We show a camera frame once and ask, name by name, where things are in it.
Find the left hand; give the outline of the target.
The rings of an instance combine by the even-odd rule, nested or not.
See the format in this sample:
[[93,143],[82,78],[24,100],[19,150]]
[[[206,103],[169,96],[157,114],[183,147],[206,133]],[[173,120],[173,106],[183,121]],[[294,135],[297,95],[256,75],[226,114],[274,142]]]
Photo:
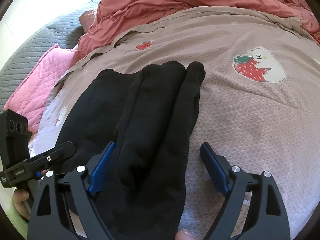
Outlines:
[[[48,171],[49,170],[42,171],[41,178],[39,180],[28,181],[28,186],[29,186],[32,197],[38,193],[42,178],[46,175]],[[13,203],[16,211],[27,222],[30,219],[30,211],[28,210],[28,208],[26,208],[25,203],[27,202],[29,197],[30,197],[29,191],[26,191],[24,189],[15,189],[12,195],[12,199],[13,199]]]

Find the right hand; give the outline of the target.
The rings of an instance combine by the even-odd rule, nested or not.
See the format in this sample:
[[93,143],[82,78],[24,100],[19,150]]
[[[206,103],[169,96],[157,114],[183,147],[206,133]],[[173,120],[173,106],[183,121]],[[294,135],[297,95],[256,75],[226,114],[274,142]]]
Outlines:
[[174,240],[195,240],[194,236],[186,229],[179,230]]

